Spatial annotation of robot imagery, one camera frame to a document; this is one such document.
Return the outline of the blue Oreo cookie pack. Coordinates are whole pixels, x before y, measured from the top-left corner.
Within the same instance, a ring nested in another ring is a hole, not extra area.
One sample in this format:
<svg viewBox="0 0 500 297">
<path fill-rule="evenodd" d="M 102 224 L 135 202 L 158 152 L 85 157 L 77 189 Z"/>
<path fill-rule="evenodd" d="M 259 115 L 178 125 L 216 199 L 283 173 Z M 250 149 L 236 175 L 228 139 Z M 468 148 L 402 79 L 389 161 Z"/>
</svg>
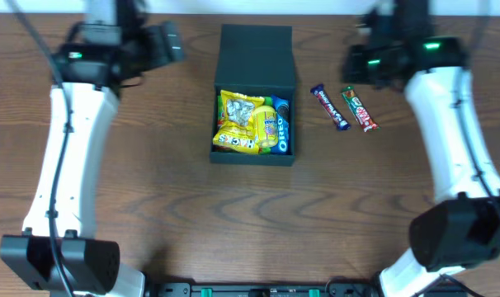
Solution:
<svg viewBox="0 0 500 297">
<path fill-rule="evenodd" d="M 271 148 L 272 154 L 287 154 L 290 144 L 290 103 L 278 96 L 272 95 L 272 106 L 276 110 L 278 143 Z"/>
</svg>

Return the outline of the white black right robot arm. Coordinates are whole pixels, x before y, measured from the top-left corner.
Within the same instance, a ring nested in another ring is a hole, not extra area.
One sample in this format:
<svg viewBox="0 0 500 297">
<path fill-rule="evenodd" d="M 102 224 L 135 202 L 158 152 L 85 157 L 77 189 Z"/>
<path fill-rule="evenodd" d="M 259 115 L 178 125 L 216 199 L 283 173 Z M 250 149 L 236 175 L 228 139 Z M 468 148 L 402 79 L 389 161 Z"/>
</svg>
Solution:
<svg viewBox="0 0 500 297">
<path fill-rule="evenodd" d="M 378 1 L 359 22 L 366 42 L 349 49 L 342 81 L 376 88 L 403 84 L 434 183 L 434 206 L 412 221 L 408 250 L 373 281 L 378 296 L 424 296 L 438 284 L 500 256 L 500 175 L 488 153 L 472 93 L 471 39 L 435 32 L 427 1 Z"/>
</svg>

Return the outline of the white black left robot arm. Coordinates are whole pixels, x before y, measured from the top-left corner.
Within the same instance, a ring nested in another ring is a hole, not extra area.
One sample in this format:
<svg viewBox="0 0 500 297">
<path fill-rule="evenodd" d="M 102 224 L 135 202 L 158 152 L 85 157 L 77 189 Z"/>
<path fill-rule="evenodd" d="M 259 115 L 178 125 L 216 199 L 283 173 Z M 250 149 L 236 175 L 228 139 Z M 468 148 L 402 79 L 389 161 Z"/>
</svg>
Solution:
<svg viewBox="0 0 500 297">
<path fill-rule="evenodd" d="M 51 51 L 17 3 L 10 8 L 53 83 L 35 197 L 21 232 L 2 237 L 0 258 L 31 289 L 52 296 L 154 295 L 146 275 L 121 262 L 117 243 L 97 239 L 96 189 L 122 91 L 185 57 L 175 24 L 149 25 L 144 1 L 89 1 L 83 20 Z"/>
</svg>

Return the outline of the yellow Mentos gum bottle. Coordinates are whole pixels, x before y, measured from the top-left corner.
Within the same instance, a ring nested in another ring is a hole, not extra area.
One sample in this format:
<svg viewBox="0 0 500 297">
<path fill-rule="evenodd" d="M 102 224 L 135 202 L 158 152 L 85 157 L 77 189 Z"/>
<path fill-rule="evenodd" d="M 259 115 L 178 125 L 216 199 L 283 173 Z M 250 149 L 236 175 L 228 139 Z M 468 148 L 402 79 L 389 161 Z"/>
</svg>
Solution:
<svg viewBox="0 0 500 297">
<path fill-rule="evenodd" d="M 259 106 L 253 113 L 256 143 L 260 148 L 268 149 L 278 143 L 277 114 L 271 106 Z"/>
</svg>

